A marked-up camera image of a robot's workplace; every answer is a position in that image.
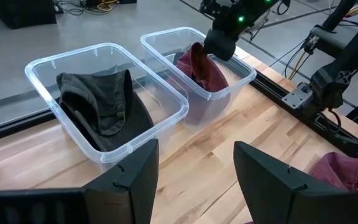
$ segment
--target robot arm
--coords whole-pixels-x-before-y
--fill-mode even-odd
[[[204,40],[204,50],[218,58],[228,61],[236,50],[239,36],[267,12],[279,0],[203,0],[200,12],[214,17],[212,29]],[[290,0],[282,0],[287,6]],[[352,6],[354,0],[345,0],[332,13],[323,27],[333,29]],[[342,54],[319,70],[310,79],[310,83],[299,86],[294,92],[283,98],[293,109],[313,117],[328,108],[338,108],[343,104],[342,94],[349,86],[351,76],[358,69],[358,33],[349,42]]]
[[[239,36],[279,0],[203,0],[200,12],[214,18],[204,49],[222,60],[229,60],[236,49]],[[290,0],[284,0],[289,6]]]

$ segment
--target black cable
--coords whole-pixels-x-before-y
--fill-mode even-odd
[[[301,69],[301,67],[303,66],[303,64],[309,59],[310,54],[304,59],[304,61],[302,62],[302,64],[299,66],[299,68],[296,69],[294,76],[299,72],[299,70]]]
[[[254,38],[254,34],[253,34],[251,31],[249,31],[249,30],[246,30],[245,33],[250,35],[250,39],[249,39],[249,40],[252,41],[252,39]]]
[[[256,37],[256,35],[258,35],[259,31],[263,28],[263,26],[265,25],[265,23],[266,23],[266,21],[265,21],[262,25],[259,26],[259,28],[257,29],[257,31],[256,31],[255,34],[252,34],[252,35],[251,35],[250,41],[252,41],[252,40]]]
[[[284,2],[280,2],[280,4],[277,6],[277,12],[275,12],[275,11],[273,11],[273,12],[280,16],[284,15],[289,10],[290,6],[287,6],[287,8],[283,12],[280,12],[280,7],[283,4],[284,4]]]
[[[305,43],[305,41],[308,38],[306,38],[305,40],[302,40],[298,45],[296,45],[294,48],[292,48],[289,52],[285,53],[285,55],[281,56],[279,59],[277,59],[276,61],[273,62],[273,64],[269,65],[269,67],[273,66],[275,63],[279,62],[282,58],[284,58],[285,56],[287,56],[289,53],[291,53],[293,50],[295,50],[297,47],[299,47],[301,44]]]
[[[284,77],[287,77],[287,68],[288,66],[291,64],[292,60],[298,55],[298,53],[302,50],[302,48],[299,48],[293,55],[292,57],[289,59],[289,61],[287,62],[287,64],[285,65],[285,69],[284,69]]]
[[[336,130],[332,130],[331,128],[329,128],[329,118],[327,118],[327,116],[326,116],[323,112],[321,112],[321,116],[322,116],[322,117],[324,118],[324,120],[326,121],[326,129],[327,129],[327,131],[329,131],[330,133],[336,134],[336,133],[338,133],[338,132],[341,131],[341,127],[342,127],[341,118],[340,118],[339,115],[338,115],[337,113],[335,113],[335,111],[333,111],[332,109],[328,109],[328,111],[329,111],[330,113],[332,113],[332,114],[335,116],[335,118],[336,118],[336,122],[337,122],[337,125],[336,125],[337,129],[336,129]]]
[[[102,15],[108,14],[109,12],[111,12],[112,10],[114,10],[116,8],[114,6],[112,10],[106,12],[106,11],[99,10],[97,7],[79,6],[77,4],[74,4],[73,2],[65,1],[65,0],[57,1],[56,5],[58,7],[61,7],[62,10],[64,11],[64,13],[68,13],[68,14],[71,14],[73,16],[80,16],[80,15],[82,15],[84,13],[88,13],[88,14],[91,14],[91,15],[94,15],[94,16],[102,16]],[[65,9],[62,6],[73,6],[74,8]]]
[[[344,19],[341,22],[348,22],[350,24],[339,24],[340,26],[356,26],[356,27],[358,27],[358,22],[348,21],[347,19]]]

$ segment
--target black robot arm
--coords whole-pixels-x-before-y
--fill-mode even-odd
[[[293,93],[299,93],[287,98],[287,102],[294,109],[302,109],[303,113],[309,117],[325,110],[331,110],[340,107],[343,104],[342,94],[351,83],[351,78],[358,71],[358,33],[348,43],[333,62],[321,67],[310,78],[310,84],[302,86],[302,91],[295,90]],[[311,91],[309,99],[302,96],[302,93]],[[303,99],[303,103],[293,104],[294,101]]]
[[[204,49],[206,53],[224,61],[234,55],[239,36],[254,26],[254,22],[279,0],[226,1],[230,1],[230,6],[220,4],[217,0],[203,0],[200,6],[201,13],[214,18],[212,29],[204,41]],[[290,0],[284,0],[284,4],[289,6]]]

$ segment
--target maroon cloth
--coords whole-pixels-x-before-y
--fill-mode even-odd
[[[310,175],[340,189],[358,191],[358,158],[330,152],[313,166]]]
[[[226,78],[218,66],[208,58],[203,51],[203,46],[198,42],[194,43],[178,59],[177,68],[208,92],[214,93],[228,86]],[[175,76],[172,76],[168,82],[180,93],[187,96],[189,112],[185,121],[192,124],[213,120],[221,114],[230,101],[230,94],[221,99],[208,101]]]

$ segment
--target green led light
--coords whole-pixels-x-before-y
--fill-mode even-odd
[[[238,18],[238,21],[239,22],[243,22],[245,20],[245,17],[244,16],[240,16],[239,18]]]

